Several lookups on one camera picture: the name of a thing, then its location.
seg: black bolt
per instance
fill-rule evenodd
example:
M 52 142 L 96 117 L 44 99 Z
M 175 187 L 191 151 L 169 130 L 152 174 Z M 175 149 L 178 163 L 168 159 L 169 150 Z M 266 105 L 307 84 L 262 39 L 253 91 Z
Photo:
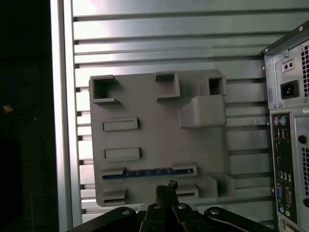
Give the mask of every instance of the black bolt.
M 307 137 L 306 137 L 305 135 L 299 135 L 298 141 L 299 141 L 301 144 L 306 144 L 306 143 L 307 143 Z
M 309 208 L 309 199 L 308 198 L 305 198 L 303 200 L 303 203 L 304 203 L 305 207 Z

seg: screw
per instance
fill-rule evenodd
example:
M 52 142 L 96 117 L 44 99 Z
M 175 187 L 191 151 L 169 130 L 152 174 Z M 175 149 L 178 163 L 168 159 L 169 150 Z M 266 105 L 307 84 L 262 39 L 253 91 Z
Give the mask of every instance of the screw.
M 121 214 L 122 215 L 128 215 L 128 214 L 130 214 L 130 211 L 129 210 L 124 210 L 124 211 L 121 212 Z
M 180 205 L 177 206 L 177 208 L 179 208 L 179 209 L 185 209 L 185 205 L 184 205 L 184 204 L 180 204 Z
M 211 210 L 211 214 L 212 214 L 212 215 L 218 215 L 218 214 L 219 214 L 219 211 L 216 210 L 216 209 L 212 209 L 212 210 Z

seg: usb port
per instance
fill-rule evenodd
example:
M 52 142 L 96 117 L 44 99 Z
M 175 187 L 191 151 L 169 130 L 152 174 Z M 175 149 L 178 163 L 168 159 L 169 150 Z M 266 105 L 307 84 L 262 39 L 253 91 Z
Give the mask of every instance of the usb port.
M 284 137 L 287 139 L 287 138 L 289 138 L 289 134 L 288 134 L 288 130 L 287 129 L 284 129 L 283 130 L 283 135 L 284 135 Z

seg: horizontal slat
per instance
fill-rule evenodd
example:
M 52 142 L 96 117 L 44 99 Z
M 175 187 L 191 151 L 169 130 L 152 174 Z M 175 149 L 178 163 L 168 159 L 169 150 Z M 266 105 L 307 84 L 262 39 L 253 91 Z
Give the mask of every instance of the horizontal slat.
M 269 154 L 230 156 L 230 174 L 268 173 Z M 82 185 L 95 183 L 93 165 L 80 166 Z
M 255 47 L 234 47 L 234 48 L 196 48 L 176 51 L 151 51 L 151 52 L 130 52 L 115 54 L 92 54 L 75 56 L 76 64 L 106 63 L 124 61 L 147 61 L 162 59 L 191 59 L 191 58 L 215 58 L 215 57 L 241 57 L 258 56 L 265 48 Z
M 83 223 L 90 221 L 98 216 L 103 215 L 103 213 L 99 213 L 99 214 L 83 214 Z
M 234 200 L 245 200 L 248 198 L 260 198 L 260 197 L 269 197 L 271 196 L 271 188 L 270 187 L 260 187 L 260 188 L 244 188 L 244 189 L 236 189 L 235 190 L 235 197 L 232 198 L 226 198 L 226 197 L 219 197 L 219 198 L 204 198 L 204 199 L 198 199 L 194 200 L 192 202 L 198 202 L 198 205 L 206 205 L 206 206 L 198 206 L 199 210 L 204 211 L 206 208 L 209 208 L 213 204 L 218 203 L 225 203 L 229 204 L 229 202 L 233 202 Z M 107 208 L 102 208 L 99 206 L 96 202 L 96 199 L 82 199 L 82 209 L 88 210 L 88 211 L 97 211 L 97 212 L 106 212 Z
M 234 117 L 234 118 L 227 118 L 226 126 L 227 127 L 262 126 L 266 125 L 267 122 L 268 118 L 266 116 L 237 117 L 237 118 Z M 79 136 L 91 135 L 91 127 L 90 126 L 78 127 L 77 133 Z
M 221 12 L 221 11 L 249 11 L 297 9 L 309 7 L 301 0 L 285 0 L 278 4 L 268 0 L 216 0 L 195 1 L 187 0 L 73 0 L 73 15 L 122 15 L 122 14 L 159 14 L 177 12 Z
M 270 172 L 270 154 L 230 156 L 230 174 L 252 174 Z
M 264 102 L 264 84 L 228 84 L 225 103 L 239 102 Z M 89 111 L 89 92 L 83 91 L 76 93 L 76 109 L 77 111 Z
M 91 135 L 91 126 L 78 127 L 77 135 L 78 136 Z
M 218 206 L 257 222 L 273 219 L 272 202 L 239 203 Z M 200 213 L 203 213 L 205 209 L 209 207 L 210 206 L 198 207 L 197 209 L 200 211 Z M 101 216 L 102 214 L 103 213 L 83 214 L 83 223 Z
M 128 42 L 89 43 L 80 41 L 74 46 L 76 55 L 109 54 L 121 52 L 186 51 L 188 49 L 215 49 L 260 47 L 273 43 L 280 35 L 234 36 L 226 38 L 164 39 Z
M 229 131 L 227 143 L 230 151 L 268 148 L 267 131 Z
M 265 115 L 265 114 L 268 114 L 266 104 L 265 104 L 265 106 L 235 107 L 235 108 L 227 108 L 226 109 L 226 116 L 227 117 Z
M 81 185 L 90 185 L 95 183 L 93 165 L 80 165 L 79 172 Z
M 78 155 L 80 160 L 92 160 L 93 159 L 92 151 L 92 141 L 84 140 L 78 141 Z
M 91 125 L 90 114 L 77 117 L 77 125 Z
M 260 177 L 260 178 L 246 178 L 246 179 L 236 179 L 234 181 L 235 189 L 251 189 L 259 187 L 270 187 L 271 180 L 270 177 Z M 81 198 L 95 198 L 96 190 L 95 189 L 82 189 Z
M 265 84 L 228 84 L 225 103 L 265 102 Z
M 198 17 L 164 17 L 74 22 L 75 40 L 141 36 L 210 35 L 290 31 L 308 20 L 307 12 Z
M 266 130 L 229 131 L 227 133 L 228 149 L 231 151 L 268 148 Z M 79 141 L 80 160 L 92 159 L 92 141 Z
M 245 126 L 245 125 L 264 125 L 264 122 L 267 122 L 268 118 L 265 115 L 267 113 L 266 106 L 257 106 L 257 107 L 237 107 L 237 108 L 226 108 L 226 117 L 227 125 L 229 126 Z M 78 135 L 91 135 L 91 118 L 90 115 L 79 116 L 77 117 L 77 125 L 85 126 L 81 131 L 78 129 Z
M 270 177 L 236 179 L 234 184 L 236 189 L 270 187 L 271 180 Z
M 201 62 L 201 63 L 164 63 L 160 65 L 132 65 L 117 67 L 80 68 L 75 70 L 76 87 L 88 87 L 91 76 L 123 75 L 138 73 L 154 73 L 178 70 L 207 70 L 218 69 L 230 79 L 255 79 L 261 78 L 262 62 L 260 60 L 243 60 L 230 62 Z
M 251 115 L 266 115 L 268 114 L 268 110 L 265 106 L 256 106 L 256 107 L 235 107 L 235 108 L 226 108 L 226 117 L 248 117 Z M 77 117 L 77 124 L 79 126 L 86 126 L 91 124 L 90 114 L 84 116 Z
M 266 123 L 267 118 L 265 116 L 237 117 L 237 118 L 226 119 L 226 126 L 228 127 L 261 126 L 266 125 Z

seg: orange object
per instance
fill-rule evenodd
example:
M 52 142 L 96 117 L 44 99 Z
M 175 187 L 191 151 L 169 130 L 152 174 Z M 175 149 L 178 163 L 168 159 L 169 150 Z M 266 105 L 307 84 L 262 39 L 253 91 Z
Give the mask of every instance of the orange object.
M 12 106 L 11 106 L 10 104 L 5 105 L 5 106 L 3 107 L 3 109 L 4 109 L 4 112 L 5 112 L 6 114 L 8 114 L 8 113 L 10 113 L 11 111 L 13 111 Z

